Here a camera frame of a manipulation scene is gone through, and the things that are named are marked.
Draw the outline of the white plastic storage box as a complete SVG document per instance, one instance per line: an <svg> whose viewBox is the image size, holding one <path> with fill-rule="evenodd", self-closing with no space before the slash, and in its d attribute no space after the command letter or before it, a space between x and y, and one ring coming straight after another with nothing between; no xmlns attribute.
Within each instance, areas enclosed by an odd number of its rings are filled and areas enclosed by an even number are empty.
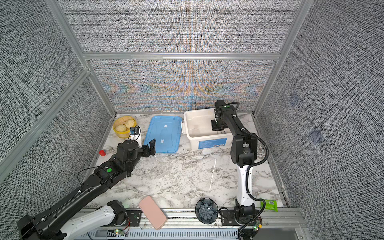
<svg viewBox="0 0 384 240"><path fill-rule="evenodd" d="M229 129L220 132L213 132L211 120L215 119L214 109L202 109L186 111L183 114L184 120L181 123L182 133L190 141L192 150L198 149L199 141L227 138L227 144L223 148L230 148L233 135Z"/></svg>

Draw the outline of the blue plastic box lid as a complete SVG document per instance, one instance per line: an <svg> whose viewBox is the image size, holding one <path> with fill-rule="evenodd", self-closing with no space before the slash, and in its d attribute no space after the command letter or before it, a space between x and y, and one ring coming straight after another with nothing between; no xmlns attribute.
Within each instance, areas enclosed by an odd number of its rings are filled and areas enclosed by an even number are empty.
<svg viewBox="0 0 384 240"><path fill-rule="evenodd" d="M156 153L174 154L179 149L182 132L182 118L174 116L154 116L150 121L144 145L156 139Z"/></svg>

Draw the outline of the white glass rod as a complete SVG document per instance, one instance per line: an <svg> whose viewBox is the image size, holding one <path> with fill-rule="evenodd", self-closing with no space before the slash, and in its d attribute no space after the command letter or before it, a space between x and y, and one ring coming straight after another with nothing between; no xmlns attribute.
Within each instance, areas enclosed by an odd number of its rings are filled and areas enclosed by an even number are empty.
<svg viewBox="0 0 384 240"><path fill-rule="evenodd" d="M216 170L216 165L217 165L217 159L214 161L214 166L212 169L212 175L211 175L211 180L210 180L210 185L209 185L209 191L212 189L213 181L214 181L214 176L215 176L215 170Z"/></svg>

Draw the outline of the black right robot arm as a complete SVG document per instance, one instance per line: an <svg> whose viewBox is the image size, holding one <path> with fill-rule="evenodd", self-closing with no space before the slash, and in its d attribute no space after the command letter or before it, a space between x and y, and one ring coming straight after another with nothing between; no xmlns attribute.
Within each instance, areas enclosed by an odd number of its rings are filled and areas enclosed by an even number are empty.
<svg viewBox="0 0 384 240"><path fill-rule="evenodd" d="M238 102L215 102L215 119L211 121L212 130L229 129L233 135L231 159L238 167L238 196L234 207L235 219L241 225L255 221L262 210L257 210L255 202L262 199L252 195L252 168L265 163L269 157L266 143L255 133L251 133L237 115Z"/></svg>

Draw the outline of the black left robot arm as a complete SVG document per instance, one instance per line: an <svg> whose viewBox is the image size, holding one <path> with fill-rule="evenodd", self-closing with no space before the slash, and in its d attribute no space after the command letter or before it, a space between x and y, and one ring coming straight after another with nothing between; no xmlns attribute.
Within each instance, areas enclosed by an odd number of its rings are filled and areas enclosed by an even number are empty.
<svg viewBox="0 0 384 240"><path fill-rule="evenodd" d="M129 178L141 158L156 154L156 140L139 146L135 140L118 144L117 153L95 167L94 172L75 190L47 210L22 217L17 225L21 240L63 240L70 234L63 227L96 197Z"/></svg>

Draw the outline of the blue label sticker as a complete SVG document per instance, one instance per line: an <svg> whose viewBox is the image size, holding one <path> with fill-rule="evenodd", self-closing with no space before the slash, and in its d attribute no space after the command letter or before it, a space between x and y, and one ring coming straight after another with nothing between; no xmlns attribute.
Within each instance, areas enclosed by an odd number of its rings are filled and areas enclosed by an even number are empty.
<svg viewBox="0 0 384 240"><path fill-rule="evenodd" d="M198 149L223 147L227 144L227 138L199 141Z"/></svg>

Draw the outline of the right steamed bun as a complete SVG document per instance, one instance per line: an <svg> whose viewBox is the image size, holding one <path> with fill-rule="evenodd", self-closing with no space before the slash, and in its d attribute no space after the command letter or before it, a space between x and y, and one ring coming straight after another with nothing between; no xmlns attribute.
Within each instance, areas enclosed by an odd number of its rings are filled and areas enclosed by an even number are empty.
<svg viewBox="0 0 384 240"><path fill-rule="evenodd" d="M125 126L127 129L133 128L136 126L136 121L134 119L129 119L125 121Z"/></svg>

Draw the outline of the steamed bun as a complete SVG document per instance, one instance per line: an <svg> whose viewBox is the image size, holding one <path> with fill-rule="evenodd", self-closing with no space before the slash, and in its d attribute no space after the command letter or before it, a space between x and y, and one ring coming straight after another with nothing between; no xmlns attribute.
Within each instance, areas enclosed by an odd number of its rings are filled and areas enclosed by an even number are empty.
<svg viewBox="0 0 384 240"><path fill-rule="evenodd" d="M136 121L134 119L129 119L125 121L125 126L127 129L133 128L136 126Z"/></svg>
<svg viewBox="0 0 384 240"><path fill-rule="evenodd" d="M116 130L117 132L125 132L125 131L127 131L127 127L126 127L125 124L120 124L120 125L117 125L117 126L115 127L115 130Z"/></svg>

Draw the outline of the left steamed bun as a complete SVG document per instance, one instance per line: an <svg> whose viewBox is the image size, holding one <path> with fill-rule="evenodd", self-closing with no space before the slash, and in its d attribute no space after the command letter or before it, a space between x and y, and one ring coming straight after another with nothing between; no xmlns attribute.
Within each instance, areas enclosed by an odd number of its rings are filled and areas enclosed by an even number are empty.
<svg viewBox="0 0 384 240"><path fill-rule="evenodd" d="M117 126L115 127L115 130L116 130L117 132L125 132L125 131L127 131L127 127L126 127L125 124L120 124L120 125L117 125Z"/></svg>

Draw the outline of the yellow wooden steamer basket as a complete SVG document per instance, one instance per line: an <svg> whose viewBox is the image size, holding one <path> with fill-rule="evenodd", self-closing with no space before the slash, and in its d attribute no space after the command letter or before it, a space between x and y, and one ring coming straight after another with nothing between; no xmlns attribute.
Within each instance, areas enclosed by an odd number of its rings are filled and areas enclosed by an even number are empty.
<svg viewBox="0 0 384 240"><path fill-rule="evenodd" d="M135 127L137 121L131 116L124 116L116 119L113 124L113 130L116 135L121 139L128 139L130 137L130 128Z"/></svg>

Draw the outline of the red cylinder block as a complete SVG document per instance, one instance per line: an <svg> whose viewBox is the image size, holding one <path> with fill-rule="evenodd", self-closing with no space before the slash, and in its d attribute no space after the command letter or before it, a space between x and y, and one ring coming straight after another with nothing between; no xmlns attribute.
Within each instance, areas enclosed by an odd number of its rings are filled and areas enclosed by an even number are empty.
<svg viewBox="0 0 384 240"><path fill-rule="evenodd" d="M105 152L104 150L100 150L100 151L99 151L99 154L100 154L102 157L104 157L104 156L106 155L106 152Z"/></svg>

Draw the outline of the pink phone case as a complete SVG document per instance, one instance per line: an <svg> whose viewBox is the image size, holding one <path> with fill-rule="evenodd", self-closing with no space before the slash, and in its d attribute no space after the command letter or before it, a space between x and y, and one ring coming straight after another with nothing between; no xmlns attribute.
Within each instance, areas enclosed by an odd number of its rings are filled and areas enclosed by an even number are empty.
<svg viewBox="0 0 384 240"><path fill-rule="evenodd" d="M167 222L167 217L151 196L144 197L139 207L155 230L160 230Z"/></svg>

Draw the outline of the black round pleated dish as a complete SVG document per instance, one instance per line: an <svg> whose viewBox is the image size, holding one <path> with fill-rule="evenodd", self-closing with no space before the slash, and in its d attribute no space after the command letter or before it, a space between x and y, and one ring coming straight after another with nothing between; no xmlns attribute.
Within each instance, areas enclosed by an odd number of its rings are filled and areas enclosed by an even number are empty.
<svg viewBox="0 0 384 240"><path fill-rule="evenodd" d="M206 225L214 223L219 216L218 205L210 198L200 199L195 206L198 220Z"/></svg>

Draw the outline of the green snack packet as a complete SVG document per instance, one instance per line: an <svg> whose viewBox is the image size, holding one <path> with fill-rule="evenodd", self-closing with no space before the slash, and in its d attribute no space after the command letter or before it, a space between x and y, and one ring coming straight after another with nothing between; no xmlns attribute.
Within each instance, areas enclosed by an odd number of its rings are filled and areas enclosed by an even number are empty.
<svg viewBox="0 0 384 240"><path fill-rule="evenodd" d="M262 200L261 201L261 208L264 210L271 210L274 212L278 212L278 204L275 200Z"/></svg>

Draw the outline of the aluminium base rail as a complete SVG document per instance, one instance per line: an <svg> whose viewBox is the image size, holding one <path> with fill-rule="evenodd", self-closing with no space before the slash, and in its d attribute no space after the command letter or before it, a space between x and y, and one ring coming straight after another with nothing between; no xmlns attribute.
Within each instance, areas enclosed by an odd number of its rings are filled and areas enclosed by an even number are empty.
<svg viewBox="0 0 384 240"><path fill-rule="evenodd" d="M85 235L87 240L236 240L239 233L252 235L256 240L310 240L306 226L298 209L279 208L277 212L266 210L262 213L262 225L255 223L242 227L238 222L218 217L205 225L193 209L164 209L165 225L155 230L145 214L139 217L139 225L132 227L98 227Z"/></svg>

